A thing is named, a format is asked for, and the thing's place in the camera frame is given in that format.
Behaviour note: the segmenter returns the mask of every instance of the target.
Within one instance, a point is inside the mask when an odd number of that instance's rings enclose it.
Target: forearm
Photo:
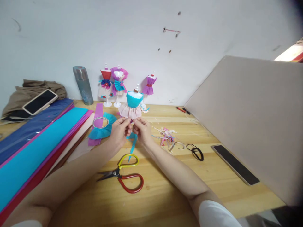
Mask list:
[[[146,145],[145,149],[167,178],[188,199],[192,199],[209,190],[209,187],[194,171],[176,157],[161,149],[154,141]]]
[[[42,181],[22,203],[43,205],[54,211],[77,188],[100,170],[118,151],[106,141],[102,146],[64,165]]]
[[[47,226],[56,208],[98,172],[118,149],[115,143],[107,140],[102,146],[55,171],[24,198],[4,226],[31,219]]]

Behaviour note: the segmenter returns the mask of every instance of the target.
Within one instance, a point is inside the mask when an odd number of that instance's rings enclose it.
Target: yellow scissors handle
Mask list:
[[[137,162],[136,162],[136,163],[133,163],[133,164],[123,164],[123,165],[121,165],[121,163],[123,162],[123,160],[124,160],[126,157],[129,157],[129,156],[134,157],[134,158],[137,160]],[[121,168],[123,168],[123,167],[132,167],[132,166],[136,166],[136,165],[138,165],[138,164],[139,164],[139,158],[138,158],[136,155],[134,155],[134,154],[126,154],[126,155],[124,155],[124,156],[120,159],[120,161],[119,161],[119,163],[118,163],[118,167],[119,167],[119,169],[121,169]]]

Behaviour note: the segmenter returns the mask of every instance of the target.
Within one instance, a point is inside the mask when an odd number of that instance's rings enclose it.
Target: hand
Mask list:
[[[150,123],[142,117],[133,119],[133,132],[138,135],[138,140],[142,145],[152,142],[152,129]]]
[[[126,142],[126,137],[130,136],[132,132],[131,118],[119,118],[116,120],[111,128],[110,143],[118,145],[119,150]]]

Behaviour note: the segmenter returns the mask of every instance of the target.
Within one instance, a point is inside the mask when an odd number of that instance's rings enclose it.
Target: mannequin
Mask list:
[[[157,77],[155,77],[155,71],[152,73],[152,75],[147,76],[147,85],[144,87],[142,93],[145,94],[144,99],[141,103],[142,108],[146,108],[146,105],[144,104],[145,99],[149,96],[154,94],[154,90],[152,88],[152,85],[156,82]]]
[[[133,91],[128,91],[126,94],[127,103],[123,103],[119,107],[121,117],[130,117],[132,120],[141,117],[142,112],[139,107],[140,102],[143,99],[143,94],[139,92],[139,84]]]
[[[123,81],[127,78],[128,72],[125,69],[120,68],[120,65],[115,68],[110,69],[112,72],[112,77],[114,78],[114,87],[113,87],[113,95],[116,96],[116,102],[114,103],[114,107],[118,108],[121,106],[121,103],[118,102],[118,96],[126,93],[126,88],[123,84]]]
[[[102,99],[106,99],[106,102],[103,103],[105,107],[110,107],[112,103],[108,101],[108,98],[114,96],[113,93],[111,92],[114,85],[110,81],[111,71],[107,68],[106,63],[105,63],[105,68],[101,70],[101,73],[103,76],[103,80],[99,81],[101,82],[101,84],[99,86],[98,96],[101,97]]]

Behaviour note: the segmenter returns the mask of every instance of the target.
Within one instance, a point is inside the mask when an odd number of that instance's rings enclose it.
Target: black hair tie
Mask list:
[[[188,145],[192,145],[193,148],[192,148],[192,149],[189,149],[189,148],[188,148]],[[204,156],[203,156],[202,151],[201,151],[199,148],[197,148],[195,145],[193,145],[193,144],[188,144],[188,145],[186,145],[186,148],[187,148],[188,150],[190,150],[190,151],[196,156],[196,158],[197,158],[198,160],[203,161],[203,160],[204,160]]]

